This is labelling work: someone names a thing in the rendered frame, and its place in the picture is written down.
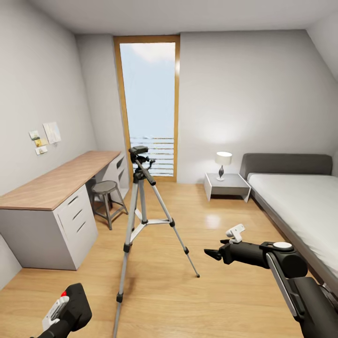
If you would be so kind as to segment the camera tripod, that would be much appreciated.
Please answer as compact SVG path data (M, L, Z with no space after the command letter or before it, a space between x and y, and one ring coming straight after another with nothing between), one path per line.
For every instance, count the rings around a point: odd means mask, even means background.
M152 167L152 163L155 162L155 160L150 161L150 166L147 169L144 169L142 166L142 163L148 161L149 162L149 156L139 156L139 154L147 153L148 147L147 146L134 146L133 148L129 149L130 156L131 156L131 162L134 164L136 163L138 165L138 168L135 170L135 173L133 175L133 189L132 189L132 197L131 197L131 206L130 206L130 212L129 212L129 219L128 219L128 226L127 226L127 233L126 233L126 240L124 243L124 259L123 259L123 269L122 269L122 276L121 276L121 283L120 283L120 290L118 292L118 295L116 297L116 301L118 302L117 307L117 314L116 314L116 322L115 322L115 330L114 330L114 337L116 338L117 335L117 328L118 328L118 321L119 321L119 314L120 314L120 307L123 300L123 285L124 285L124 279L125 279L125 272L126 272L126 265L127 265L127 258L128 253L130 250L130 246L132 245L133 240L136 238L136 236L147 226L147 225L153 225L153 224L166 224L169 223L170 226L174 229L182 247L184 248L184 252L187 255L190 263L192 264L197 277L200 278L200 275L198 274L197 270L195 269L188 253L189 250L186 246L184 246L177 230L175 227L175 221L173 218L171 218L168 210L166 209L161 196L156 188L156 181L149 173L149 169ZM146 202L145 202L145 190L144 190L144 181L147 180L151 184L154 193L159 200L166 216L168 219L159 219L159 220L147 220L146 218ZM140 201L141 201L141 211L137 209L137 201L138 201L138 191L140 192ZM139 220L141 221L141 224L135 229L134 223L135 223L135 215L138 216Z

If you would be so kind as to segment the digital camera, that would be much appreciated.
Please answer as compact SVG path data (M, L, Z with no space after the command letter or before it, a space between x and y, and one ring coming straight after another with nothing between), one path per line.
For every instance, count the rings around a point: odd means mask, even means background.
M58 319L61 319L66 310L71 307L75 312L82 311L82 315L79 317L76 325L71 331L75 332L82 327L85 327L92 318L92 312L81 283L70 285L61 297L62 296L69 296L69 301L59 314Z

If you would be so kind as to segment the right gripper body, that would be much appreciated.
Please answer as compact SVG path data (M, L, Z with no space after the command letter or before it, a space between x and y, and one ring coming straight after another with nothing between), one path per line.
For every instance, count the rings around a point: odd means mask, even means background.
M224 264L230 265L234 261L253 265L249 257L249 248L254 243L240 241L239 243L227 243L220 247Z

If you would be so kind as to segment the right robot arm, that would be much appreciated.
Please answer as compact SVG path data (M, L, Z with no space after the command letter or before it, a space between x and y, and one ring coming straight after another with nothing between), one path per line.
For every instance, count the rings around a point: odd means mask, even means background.
M286 242L243 242L243 231L243 224L231 228L226 232L231 239L220 241L224 246L204 252L217 261L223 258L224 264L238 261L271 269L304 338L338 338L338 303L323 285L306 277L308 267L299 250Z

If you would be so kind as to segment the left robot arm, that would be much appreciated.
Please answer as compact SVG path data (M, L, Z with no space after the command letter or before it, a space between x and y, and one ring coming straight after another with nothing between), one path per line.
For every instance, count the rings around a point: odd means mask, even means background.
M76 325L82 311L75 312L71 307L66 310L61 319L59 314L69 301L69 296L58 299L42 321L43 333L37 338L67 338Z

